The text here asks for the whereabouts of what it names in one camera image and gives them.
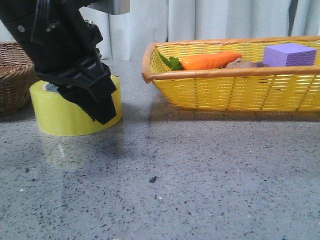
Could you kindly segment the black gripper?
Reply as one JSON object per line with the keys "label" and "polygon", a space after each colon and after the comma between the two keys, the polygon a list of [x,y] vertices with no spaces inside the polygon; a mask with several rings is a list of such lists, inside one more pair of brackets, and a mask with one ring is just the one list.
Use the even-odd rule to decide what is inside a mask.
{"label": "black gripper", "polygon": [[58,93],[104,125],[117,115],[117,87],[101,62],[97,25],[80,8],[91,0],[2,0],[0,20],[35,66],[37,75]]}

